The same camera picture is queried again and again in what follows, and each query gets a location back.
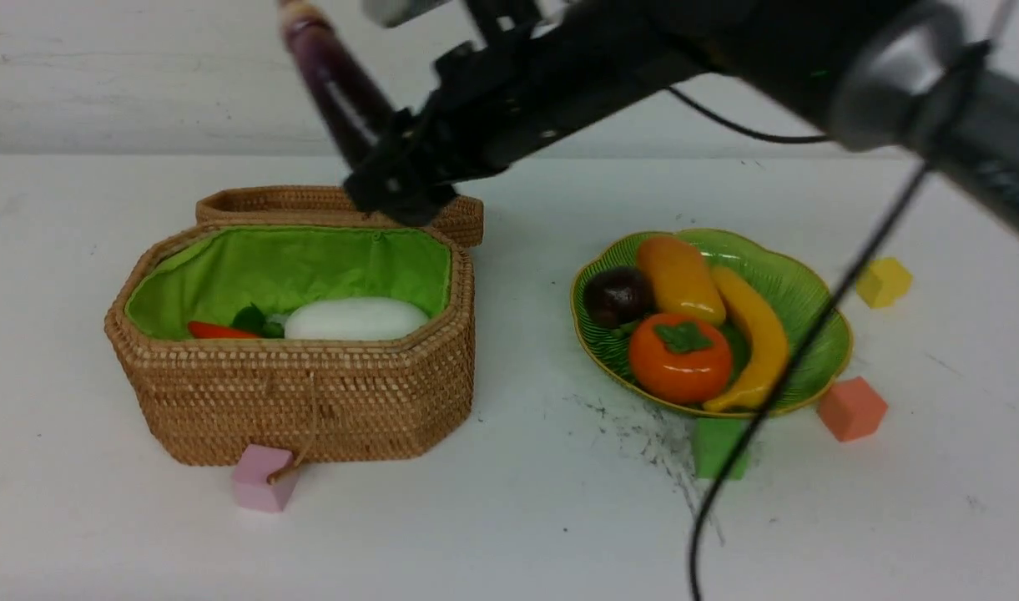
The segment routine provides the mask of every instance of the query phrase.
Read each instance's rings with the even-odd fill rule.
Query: wicker basket
[[[340,217],[361,215],[341,187],[235,187],[197,203],[197,222],[254,220],[279,215],[300,224],[334,223]],[[365,225],[394,225],[378,213],[364,215]],[[461,248],[483,242],[483,203],[467,196],[450,203],[431,225]]]
[[[283,198],[292,190],[262,194]],[[212,198],[224,197],[237,193]],[[208,208],[208,199],[203,203]],[[407,459],[432,448],[470,414],[472,262],[437,229],[425,231],[450,251],[447,306],[398,341],[156,340],[125,315],[140,282],[197,240],[235,225],[312,224],[311,218],[269,213],[206,220],[151,248],[109,309],[105,332],[150,432],[181,463],[234,465],[250,444],[289,449],[306,461]],[[350,210],[323,213],[319,225],[394,227]]]

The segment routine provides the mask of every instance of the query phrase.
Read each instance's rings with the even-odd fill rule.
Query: black wire
[[[1016,0],[1005,0],[1003,4],[1000,5],[997,16],[994,18],[993,28],[990,31],[1001,32],[1005,30],[1007,22],[1009,22],[1010,15],[1012,14],[1012,8]],[[980,78],[981,72],[984,71],[986,66],[987,57],[993,51],[994,39],[986,40],[974,46],[963,53],[958,63],[953,66],[951,71],[944,76],[945,80],[952,80],[957,78],[957,76],[964,76],[964,80],[960,80],[958,84],[961,86],[959,90],[959,95],[957,95],[955,106],[952,107],[951,113],[944,122],[941,122],[941,126],[936,129],[936,145],[932,148],[943,145],[945,138],[953,129],[953,126],[959,122],[962,114],[966,112],[966,107],[973,99],[973,93],[975,91],[975,85]],[[695,516],[695,523],[693,532],[691,534],[691,545],[688,551],[688,577],[689,577],[689,589],[691,590],[692,599],[694,601],[703,601],[703,594],[701,594],[701,587],[699,585],[699,552],[701,536],[703,536],[704,528],[706,528],[706,521],[708,520],[708,514],[712,512],[712,505],[716,502],[717,495],[720,492],[720,488],[727,483],[728,477],[731,476],[731,472],[734,470],[735,465],[739,458],[746,452],[747,447],[749,447],[750,441],[753,440],[754,435],[760,430],[762,423],[765,419],[768,419],[768,415],[772,412],[772,407],[776,405],[781,396],[784,396],[784,390],[787,388],[789,381],[791,380],[791,374],[795,372],[796,369],[802,364],[806,354],[809,353],[811,346],[817,341],[821,332],[828,325],[828,321],[833,319],[835,312],[840,308],[842,299],[850,292],[851,286],[855,284],[857,280],[861,277],[861,273],[866,270],[866,267],[875,257],[876,252],[879,248],[883,245],[883,242],[894,231],[895,225],[898,224],[899,220],[906,215],[906,210],[910,208],[917,193],[920,190],[920,186],[924,183],[926,176],[932,172],[931,163],[931,152],[926,152],[924,154],[924,160],[921,161],[920,166],[917,167],[913,176],[911,176],[910,181],[902,189],[902,194],[899,195],[895,205],[892,206],[883,220],[880,221],[879,226],[872,232],[869,236],[863,250],[859,252],[857,258],[854,261],[850,270],[844,274],[840,285],[837,286],[837,290],[833,296],[825,304],[822,311],[814,318],[813,324],[810,325],[809,330],[806,332],[806,336],[800,342],[798,349],[792,354],[791,361],[784,368],[784,372],[781,373],[779,379],[776,379],[775,384],[772,385],[772,390],[768,392],[761,406],[758,408],[757,414],[750,420],[749,425],[743,431],[739,441],[736,442],[735,447],[731,450],[730,455],[723,461],[723,466],[720,468],[720,472],[716,476],[712,486],[706,491],[706,497],[701,502],[699,507],[699,513]]]
[[[750,441],[753,440],[754,434],[761,428],[761,423],[765,419],[768,419],[769,412],[772,411],[773,404],[776,400],[780,400],[781,396],[784,396],[784,389],[787,388],[788,382],[791,380],[791,374],[798,369],[802,364],[803,359],[811,350],[814,342],[817,341],[821,332],[828,325],[828,321],[833,319],[834,313],[840,308],[842,299],[849,292],[851,286],[855,284],[857,279],[860,278],[861,273],[872,261],[875,256],[876,251],[878,251],[880,244],[883,240],[888,238],[888,235],[894,229],[895,224],[898,220],[906,213],[906,209],[909,208],[911,201],[915,198],[917,190],[920,189],[920,185],[924,182],[925,175],[928,175],[931,171],[931,164],[924,163],[917,168],[914,173],[913,178],[907,183],[905,189],[903,189],[902,195],[899,197],[898,202],[895,206],[888,211],[888,216],[883,220],[883,223],[879,225],[879,228],[872,234],[869,238],[866,248],[861,251],[860,255],[857,257],[854,266],[848,273],[845,274],[844,278],[840,282],[840,288],[837,292],[833,294],[833,297],[827,302],[822,311],[819,313],[818,318],[814,319],[813,325],[810,325],[809,330],[806,332],[806,336],[802,339],[799,348],[796,350],[795,354],[791,358],[787,367],[784,369],[784,373],[781,374],[780,379],[776,380],[775,385],[772,386],[772,391],[768,393],[768,397],[765,402],[759,407],[758,413],[750,420],[749,426],[743,431],[743,434],[736,442],[735,447],[731,450],[726,463],[720,469],[720,472],[716,476],[712,486],[708,489],[706,493],[706,498],[703,499],[703,503],[699,507],[699,515],[695,517],[694,530],[691,535],[691,550],[689,551],[689,578],[691,578],[691,594],[695,601],[701,601],[703,594],[701,594],[701,589],[699,587],[699,541],[701,540],[701,535],[703,535],[704,526],[706,525],[706,520],[708,514],[712,510],[712,503],[715,502],[717,494],[720,492],[720,488],[723,487],[723,483],[727,482],[728,476],[735,468],[736,460],[742,456],[746,448],[749,447]]]
[[[720,125],[726,126],[728,129],[732,129],[737,133],[742,133],[743,136],[753,138],[755,141],[769,142],[769,144],[773,145],[819,145],[823,144],[823,142],[830,142],[830,138],[828,136],[773,136],[771,133],[762,133],[758,130],[742,126],[738,124],[738,122],[728,121],[727,118],[720,117],[717,113],[713,113],[712,110],[700,105],[697,100],[693,100],[691,96],[685,95],[684,92],[681,92],[672,86],[665,88],[665,91],[668,92],[669,95],[676,96],[681,103],[699,111],[699,113],[706,115],[706,117],[711,118],[713,121],[719,122]]]

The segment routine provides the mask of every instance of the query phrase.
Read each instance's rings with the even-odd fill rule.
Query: toy fruit
[[[628,343],[635,379],[666,402],[701,403],[719,395],[731,380],[731,346],[720,331],[699,319],[658,313]]]
[[[653,285],[658,312],[690,316],[715,326],[727,319],[706,258],[691,243],[673,235],[648,237],[635,252],[635,264]]]
[[[749,341],[750,361],[736,383],[722,395],[707,400],[703,408],[715,414],[730,407],[757,408],[787,366],[787,332],[764,296],[735,271],[713,267],[712,281],[720,290],[731,323]]]
[[[606,330],[616,330],[650,313],[653,289],[650,280],[635,267],[611,267],[587,280],[583,302],[590,321]]]

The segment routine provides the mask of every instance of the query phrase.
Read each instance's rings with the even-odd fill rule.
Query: red chili pepper
[[[190,322],[186,324],[186,330],[190,330],[190,334],[192,334],[194,338],[200,339],[261,337],[260,335],[252,334],[252,332],[249,331],[234,330],[233,327],[225,327],[222,325],[204,322]]]

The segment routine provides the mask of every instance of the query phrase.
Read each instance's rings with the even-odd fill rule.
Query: basket string
[[[301,469],[302,462],[306,460],[308,451],[312,449],[312,445],[315,444],[316,438],[320,434],[320,404],[316,393],[316,374],[312,372],[310,372],[310,400],[312,400],[312,424],[310,426],[310,438],[308,438],[308,441],[302,450],[294,455],[294,460],[292,460],[290,465],[285,465],[283,468],[272,472],[272,475],[269,475],[269,486],[273,486],[273,484],[278,483],[279,480],[285,479],[285,477]]]

